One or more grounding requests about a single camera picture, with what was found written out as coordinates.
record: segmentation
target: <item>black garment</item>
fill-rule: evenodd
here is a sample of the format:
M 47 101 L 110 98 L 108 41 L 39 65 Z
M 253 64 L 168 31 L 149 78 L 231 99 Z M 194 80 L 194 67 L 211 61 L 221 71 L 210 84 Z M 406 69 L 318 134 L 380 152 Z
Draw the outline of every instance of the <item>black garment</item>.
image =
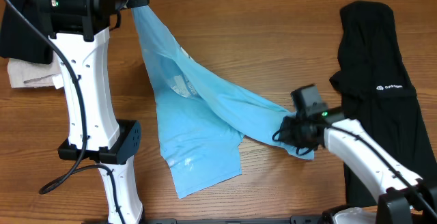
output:
M 36 5 L 31 0 L 10 1 L 27 20 L 42 30 Z M 37 64 L 50 64 L 53 51 L 7 6 L 0 31 L 0 56 Z
M 346 117 L 363 128 L 393 158 L 422 178 L 435 178 L 437 163 L 423 123 L 416 89 L 402 63 L 395 19 L 383 3 L 357 1 L 340 11 L 341 71 L 331 77 Z M 376 202 L 345 166 L 346 199 L 353 206 Z

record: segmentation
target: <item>white plastic casing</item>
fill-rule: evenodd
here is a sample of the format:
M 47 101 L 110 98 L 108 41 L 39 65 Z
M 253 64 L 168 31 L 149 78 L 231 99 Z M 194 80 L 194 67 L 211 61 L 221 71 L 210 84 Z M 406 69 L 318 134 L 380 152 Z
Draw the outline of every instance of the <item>white plastic casing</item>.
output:
M 382 149 L 381 146 L 364 131 L 359 121 L 346 119 L 335 122 L 333 126 L 359 135 L 400 172 L 412 186 L 418 184 L 416 179 L 421 179 L 421 177 L 417 173 L 405 168 Z M 388 188 L 393 187 L 397 190 L 407 188 L 401 180 L 394 177 L 394 174 L 387 166 L 363 142 L 355 140 L 354 137 L 333 128 L 325 129 L 324 141 L 326 148 L 343 160 L 356 176 L 358 176 L 361 182 L 369 189 L 376 202 L 378 202 L 380 195 L 386 193 Z
M 109 29 L 97 33 L 93 42 L 86 42 L 83 36 L 71 33 L 57 33 L 57 39 L 51 41 L 66 56 L 74 73 L 79 79 L 89 140 L 87 150 L 98 151 L 100 147 L 111 148 L 119 137 L 119 125 L 115 120 L 111 103 L 108 80 L 108 43 Z M 76 90 L 61 59 L 55 55 L 61 65 L 64 89 L 70 116 L 70 135 L 68 141 L 78 149 L 82 148 L 82 124 Z
M 127 224 L 137 224 L 141 220 L 143 204 L 139 200 L 137 185 L 135 182 L 134 156 L 131 156 L 124 165 L 108 165 L 113 171 L 115 179 L 115 189 L 117 190 L 117 200 L 122 211 L 124 221 Z M 111 179 L 104 169 L 99 169 L 102 175 L 104 190 L 107 194 L 109 216 L 108 222 L 121 224 L 119 214 L 115 211 L 115 203 Z

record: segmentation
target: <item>wooden table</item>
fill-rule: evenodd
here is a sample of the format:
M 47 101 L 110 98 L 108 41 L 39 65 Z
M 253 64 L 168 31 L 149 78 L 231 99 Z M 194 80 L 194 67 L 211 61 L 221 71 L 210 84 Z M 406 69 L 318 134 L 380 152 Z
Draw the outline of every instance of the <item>wooden table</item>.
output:
M 330 107 L 340 96 L 328 79 L 339 70 L 339 10 L 356 0 L 152 0 L 151 7 L 200 64 L 288 109 L 290 92 L 316 83 Z M 404 63 L 437 150 L 436 0 L 381 1 L 395 12 Z M 158 146 L 155 102 L 130 12 L 111 35 L 109 79 L 115 114 L 139 120 L 135 158 L 149 218 L 211 219 L 318 214 L 345 203 L 343 163 L 326 150 L 305 162 L 251 139 L 240 145 L 242 175 L 177 198 Z M 72 165 L 58 159 L 68 136 L 63 90 L 11 89 L 0 61 L 0 223 L 80 223 L 104 219 L 100 176 L 86 171 L 48 195 L 38 189 Z

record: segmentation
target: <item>folded white cloth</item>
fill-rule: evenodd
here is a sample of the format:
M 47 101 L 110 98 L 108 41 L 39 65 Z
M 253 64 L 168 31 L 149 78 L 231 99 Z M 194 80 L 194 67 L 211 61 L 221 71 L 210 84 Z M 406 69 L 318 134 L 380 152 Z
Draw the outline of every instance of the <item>folded white cloth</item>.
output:
M 50 87 L 54 86 L 53 77 L 61 76 L 61 68 L 57 61 L 46 65 L 11 58 L 8 63 L 8 74 L 12 88 Z

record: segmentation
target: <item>blue cloth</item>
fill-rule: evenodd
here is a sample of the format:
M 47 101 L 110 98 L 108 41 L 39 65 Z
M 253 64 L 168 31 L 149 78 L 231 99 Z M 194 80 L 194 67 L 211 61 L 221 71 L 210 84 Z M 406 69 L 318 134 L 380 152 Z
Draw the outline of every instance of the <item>blue cloth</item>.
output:
M 297 156 L 272 140 L 292 113 L 196 63 L 148 6 L 132 12 L 155 93 L 161 156 L 179 198 L 240 175 L 244 135 Z

